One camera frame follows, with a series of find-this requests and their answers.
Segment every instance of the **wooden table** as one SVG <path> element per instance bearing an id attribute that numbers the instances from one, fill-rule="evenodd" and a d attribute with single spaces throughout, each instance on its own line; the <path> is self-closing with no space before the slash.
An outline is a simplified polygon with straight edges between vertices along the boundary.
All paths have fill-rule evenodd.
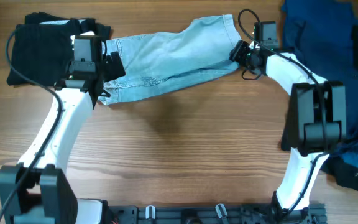
<path id="1" fill-rule="evenodd" d="M 263 21 L 280 20 L 276 0 L 82 1 L 0 0 L 0 166 L 15 164 L 27 150 L 52 102 L 40 88 L 6 84 L 6 39 L 26 14 L 94 17 L 112 26 L 113 37 L 179 32 L 195 18 L 237 17 L 245 7 Z M 358 16 L 358 1 L 354 9 Z M 244 16 L 246 29 L 253 22 Z M 289 158 L 278 146 L 287 104 L 274 81 L 246 82 L 236 72 L 148 100 L 98 105 L 78 135 L 68 180 L 77 197 L 104 198 L 110 205 L 268 203 Z M 311 200 L 326 204 L 330 223 L 358 223 L 358 192 L 338 187 L 324 173 Z"/>

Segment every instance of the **dark blue cloth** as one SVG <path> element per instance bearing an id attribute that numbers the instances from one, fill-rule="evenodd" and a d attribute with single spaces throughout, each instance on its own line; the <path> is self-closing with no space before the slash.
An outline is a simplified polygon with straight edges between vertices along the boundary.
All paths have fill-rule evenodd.
<path id="1" fill-rule="evenodd" d="M 358 70 L 353 66 L 352 28 L 358 25 L 351 3 L 286 0 L 283 44 L 297 59 L 327 80 L 346 87 L 347 136 L 333 156 L 358 167 Z"/>

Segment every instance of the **blue fabric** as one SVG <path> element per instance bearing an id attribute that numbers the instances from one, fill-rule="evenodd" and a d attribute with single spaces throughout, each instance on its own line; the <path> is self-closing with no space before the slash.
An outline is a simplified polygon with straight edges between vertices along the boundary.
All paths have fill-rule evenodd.
<path id="1" fill-rule="evenodd" d="M 327 80 L 346 87 L 347 136 L 333 156 L 358 167 L 358 71 L 353 66 L 351 32 L 358 20 L 351 3 L 332 0 L 286 0 L 283 44 L 297 59 Z"/>
<path id="2" fill-rule="evenodd" d="M 126 75 L 104 84 L 108 105 L 142 100 L 214 80 L 238 68 L 229 60 L 240 40 L 232 15 L 195 19 L 181 33 L 158 32 L 107 41 L 118 51 Z"/>

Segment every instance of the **pile of clothes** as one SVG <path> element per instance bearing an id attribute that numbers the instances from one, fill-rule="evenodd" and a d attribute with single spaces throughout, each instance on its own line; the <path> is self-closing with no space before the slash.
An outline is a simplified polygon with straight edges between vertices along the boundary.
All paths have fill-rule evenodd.
<path id="1" fill-rule="evenodd" d="M 346 87 L 347 138 L 324 163 L 339 185 L 358 190 L 358 20 L 350 3 L 286 0 L 283 45 L 299 62 L 327 80 Z M 237 70 L 230 51 L 241 39 L 233 16 L 195 19 L 180 33 L 158 32 L 110 40 L 111 28 L 95 19 L 65 19 L 44 12 L 17 25 L 12 65 L 25 76 L 53 86 L 73 59 L 70 36 L 93 31 L 106 42 L 107 55 L 118 52 L 124 77 L 104 84 L 108 105 L 142 100 L 214 80 Z M 25 81 L 12 71 L 8 85 Z M 290 147 L 282 145 L 289 151 Z"/>

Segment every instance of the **denim shorts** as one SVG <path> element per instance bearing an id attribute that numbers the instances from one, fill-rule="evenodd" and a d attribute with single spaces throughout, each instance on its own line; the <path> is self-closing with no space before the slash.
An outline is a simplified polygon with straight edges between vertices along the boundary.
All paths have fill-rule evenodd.
<path id="1" fill-rule="evenodd" d="M 104 84 L 111 94 L 105 105 L 142 100 L 214 80 L 231 73 L 229 60 L 240 40 L 233 16 L 195 19 L 180 33 L 158 32 L 108 40 L 108 53 L 118 51 L 126 75 Z"/>

